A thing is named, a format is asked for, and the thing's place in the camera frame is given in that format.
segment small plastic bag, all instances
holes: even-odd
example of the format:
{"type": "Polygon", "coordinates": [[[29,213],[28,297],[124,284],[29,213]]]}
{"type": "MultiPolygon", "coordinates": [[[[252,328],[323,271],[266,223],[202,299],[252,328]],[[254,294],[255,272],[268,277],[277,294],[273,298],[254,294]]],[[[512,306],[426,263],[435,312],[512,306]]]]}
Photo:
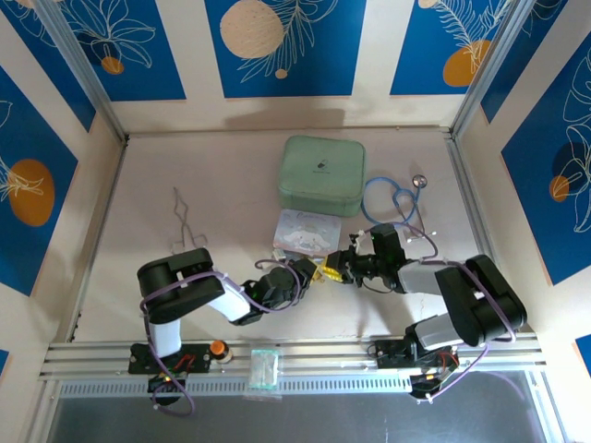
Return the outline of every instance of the small plastic bag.
{"type": "Polygon", "coordinates": [[[278,349],[253,349],[250,352],[250,374],[245,398],[256,401],[281,401],[278,349]]]}

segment yellow object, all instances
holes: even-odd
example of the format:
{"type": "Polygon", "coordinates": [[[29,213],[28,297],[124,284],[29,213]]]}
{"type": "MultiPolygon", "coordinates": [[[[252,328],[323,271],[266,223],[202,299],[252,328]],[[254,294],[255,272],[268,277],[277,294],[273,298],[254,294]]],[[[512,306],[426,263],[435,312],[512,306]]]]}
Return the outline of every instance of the yellow object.
{"type": "Polygon", "coordinates": [[[341,273],[338,270],[326,266],[326,259],[324,259],[319,268],[322,271],[322,273],[329,279],[337,281],[339,283],[343,282],[343,277],[341,277],[341,273]]]}
{"type": "Polygon", "coordinates": [[[312,276],[312,281],[318,281],[320,283],[324,283],[324,279],[322,278],[322,272],[320,271],[320,265],[315,262],[314,260],[310,259],[312,263],[316,265],[316,270],[314,271],[314,275],[312,276]]]}

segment clear plastic packet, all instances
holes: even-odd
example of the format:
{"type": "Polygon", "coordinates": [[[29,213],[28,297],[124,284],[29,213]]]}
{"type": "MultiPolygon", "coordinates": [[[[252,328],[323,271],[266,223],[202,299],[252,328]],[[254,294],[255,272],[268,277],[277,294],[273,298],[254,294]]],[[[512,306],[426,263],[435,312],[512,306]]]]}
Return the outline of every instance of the clear plastic packet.
{"type": "Polygon", "coordinates": [[[341,219],[302,210],[282,210],[273,247],[311,257],[326,257],[339,247],[341,219]]]}
{"type": "Polygon", "coordinates": [[[281,401],[279,374],[280,349],[253,349],[250,352],[250,373],[245,398],[255,401],[281,401]]]}

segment orange circle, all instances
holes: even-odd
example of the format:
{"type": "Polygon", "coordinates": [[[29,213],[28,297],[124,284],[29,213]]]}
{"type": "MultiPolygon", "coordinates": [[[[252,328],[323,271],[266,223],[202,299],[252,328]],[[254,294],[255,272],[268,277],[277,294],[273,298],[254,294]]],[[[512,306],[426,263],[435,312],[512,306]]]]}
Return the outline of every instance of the orange circle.
{"type": "Polygon", "coordinates": [[[278,79],[283,80],[284,78],[287,78],[287,71],[285,69],[277,69],[275,71],[275,76],[278,79]]]}
{"type": "Polygon", "coordinates": [[[550,182],[550,196],[559,203],[569,196],[569,181],[562,175],[557,175],[550,182]]]}
{"type": "Polygon", "coordinates": [[[459,49],[447,60],[443,80],[449,86],[469,86],[490,47],[490,41],[479,40],[459,49]]]}
{"type": "Polygon", "coordinates": [[[29,226],[46,224],[55,201],[54,179],[49,169],[37,160],[21,160],[10,169],[8,182],[16,186],[8,195],[15,216],[29,226]]]}
{"type": "Polygon", "coordinates": [[[113,74],[114,76],[122,74],[123,70],[125,69],[123,63],[121,63],[121,60],[111,56],[104,57],[104,59],[101,61],[101,66],[105,71],[107,71],[109,74],[113,74]]]}
{"type": "Polygon", "coordinates": [[[210,351],[213,355],[222,355],[225,351],[225,343],[221,340],[216,340],[210,345],[210,351]]]}

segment blue backdrop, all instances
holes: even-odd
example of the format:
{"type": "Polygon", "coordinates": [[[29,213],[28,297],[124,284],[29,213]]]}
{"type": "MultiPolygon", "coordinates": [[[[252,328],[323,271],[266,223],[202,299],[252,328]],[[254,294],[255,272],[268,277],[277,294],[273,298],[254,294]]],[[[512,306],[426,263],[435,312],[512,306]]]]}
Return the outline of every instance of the blue backdrop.
{"type": "MultiPolygon", "coordinates": [[[[330,10],[332,1],[322,0],[317,3],[319,12],[314,17],[330,10]]],[[[265,0],[265,4],[275,8],[284,7],[287,13],[294,3],[293,0],[265,0]]],[[[296,63],[288,69],[286,78],[275,76],[277,69],[284,66],[271,62],[268,72],[263,68],[258,74],[245,79],[254,65],[239,69],[246,60],[228,50],[220,30],[222,17],[234,4],[236,0],[205,1],[225,98],[351,95],[365,14],[365,0],[335,1],[334,10],[322,20],[310,23],[309,27],[304,18],[301,41],[298,26],[294,25],[295,43],[293,47],[290,46],[288,52],[296,52],[296,63]],[[313,36],[313,46],[310,44],[310,35],[313,36]]],[[[311,11],[310,7],[306,7],[305,11],[311,11]]],[[[252,19],[252,16],[246,14],[241,18],[244,21],[252,19]]],[[[265,62],[264,57],[261,57],[251,60],[250,63],[265,62]]]]}
{"type": "Polygon", "coordinates": [[[513,46],[482,99],[482,109],[489,122],[495,118],[567,1],[538,0],[534,5],[529,18],[517,34],[513,46]]]}
{"type": "Polygon", "coordinates": [[[587,367],[587,372],[591,376],[591,335],[576,339],[576,345],[579,348],[579,352],[583,357],[583,362],[587,367]]]}
{"type": "Polygon", "coordinates": [[[94,119],[94,108],[60,53],[53,47],[54,42],[44,31],[35,12],[16,0],[1,0],[0,8],[88,131],[94,119]]]}
{"type": "Polygon", "coordinates": [[[484,40],[492,40],[498,27],[490,32],[476,30],[479,26],[478,21],[484,18],[488,5],[496,8],[499,0],[443,0],[434,7],[422,7],[418,0],[415,0],[404,37],[403,50],[396,67],[391,95],[465,93],[467,86],[455,87],[446,83],[443,69],[450,57],[461,50],[460,45],[467,41],[479,40],[476,36],[486,37],[484,40]],[[444,6],[450,7],[447,12],[444,6]],[[472,22],[470,22],[471,14],[468,11],[474,12],[472,22]],[[451,13],[453,17],[461,19],[462,28],[474,30],[469,36],[464,36],[466,41],[454,38],[454,36],[461,37],[462,32],[460,22],[450,19],[451,13]]]}
{"type": "Polygon", "coordinates": [[[0,376],[2,376],[2,371],[4,371],[4,366],[6,365],[7,360],[8,352],[0,349],[0,376]]]}
{"type": "Polygon", "coordinates": [[[591,265],[591,34],[502,151],[553,283],[591,265]]]}
{"type": "MultiPolygon", "coordinates": [[[[0,101],[0,158],[8,168],[24,159],[39,161],[54,180],[54,206],[43,226],[23,223],[9,198],[0,201],[0,282],[30,295],[78,161],[2,68],[0,101]]],[[[0,180],[6,183],[5,170],[0,180]]]]}
{"type": "MultiPolygon", "coordinates": [[[[154,0],[64,0],[57,5],[112,101],[186,98],[154,0]],[[117,73],[105,69],[106,57],[116,60],[117,73]]],[[[88,130],[94,109],[34,11],[16,0],[1,0],[0,7],[88,130]]]]}
{"type": "Polygon", "coordinates": [[[112,101],[186,98],[154,0],[65,3],[68,8],[62,9],[72,11],[66,19],[112,101]],[[109,74],[101,66],[107,55],[121,60],[123,73],[109,74]]]}

